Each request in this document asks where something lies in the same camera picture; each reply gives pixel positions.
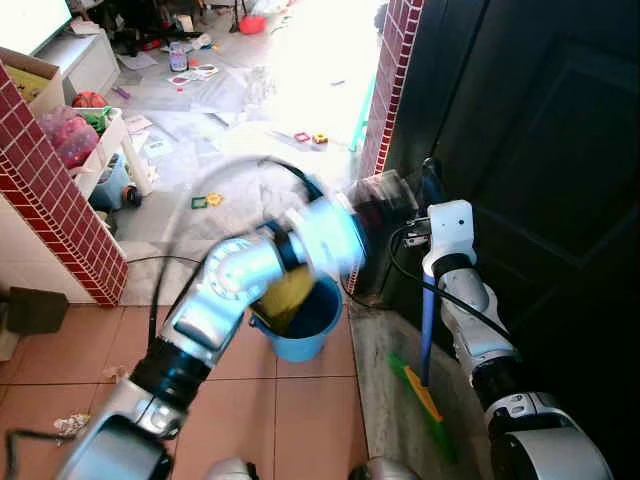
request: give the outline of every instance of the black door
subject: black door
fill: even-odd
[[[637,0],[491,0],[433,154],[523,355],[635,463]]]

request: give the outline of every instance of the orange floor tile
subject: orange floor tile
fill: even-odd
[[[148,307],[74,306],[59,332],[23,339],[0,364],[0,431],[53,431],[56,418],[99,411],[114,388],[103,370],[133,368],[144,354],[147,317]],[[31,479],[49,478],[67,447],[20,440],[18,448],[19,478]],[[305,364],[276,359],[245,322],[167,448],[173,480],[203,478],[216,460],[236,455],[255,463],[261,480],[346,480],[367,458],[346,315]]]

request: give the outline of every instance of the television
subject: television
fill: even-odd
[[[0,46],[33,55],[71,20],[65,0],[2,0]]]

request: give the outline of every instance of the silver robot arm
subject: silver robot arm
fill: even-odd
[[[483,313],[498,327],[498,302],[473,267],[471,205],[457,200],[429,207],[431,251],[426,276]],[[606,460],[551,395],[536,389],[517,349],[495,330],[449,300],[442,319],[483,409],[498,480],[609,480]]]
[[[287,270],[351,271],[363,239],[348,202],[321,197],[288,213],[277,232],[226,240],[208,254],[129,378],[121,380],[79,437],[58,479],[166,478],[160,440],[175,437],[198,387],[215,368],[246,308]]]

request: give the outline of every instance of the brick tile pillar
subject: brick tile pillar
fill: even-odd
[[[382,49],[362,148],[360,178],[384,170],[423,0],[391,0],[382,32]]]
[[[126,260],[1,62],[0,192],[98,304],[118,304]]]

